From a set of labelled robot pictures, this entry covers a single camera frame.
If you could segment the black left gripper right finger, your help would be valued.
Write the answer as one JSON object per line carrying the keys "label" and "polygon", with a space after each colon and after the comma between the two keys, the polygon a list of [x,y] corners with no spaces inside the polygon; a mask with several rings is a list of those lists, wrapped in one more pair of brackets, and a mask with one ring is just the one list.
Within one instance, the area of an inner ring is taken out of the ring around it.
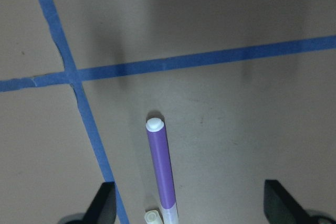
{"label": "black left gripper right finger", "polygon": [[311,223],[310,216],[277,180],[264,182],[264,214],[269,223]]}

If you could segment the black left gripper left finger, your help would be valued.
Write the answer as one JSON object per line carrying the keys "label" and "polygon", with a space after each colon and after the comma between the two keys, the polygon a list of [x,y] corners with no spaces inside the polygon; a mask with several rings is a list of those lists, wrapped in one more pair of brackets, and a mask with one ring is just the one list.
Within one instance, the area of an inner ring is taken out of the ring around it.
{"label": "black left gripper left finger", "polygon": [[113,224],[116,220],[116,189],[114,182],[101,184],[80,223]]}

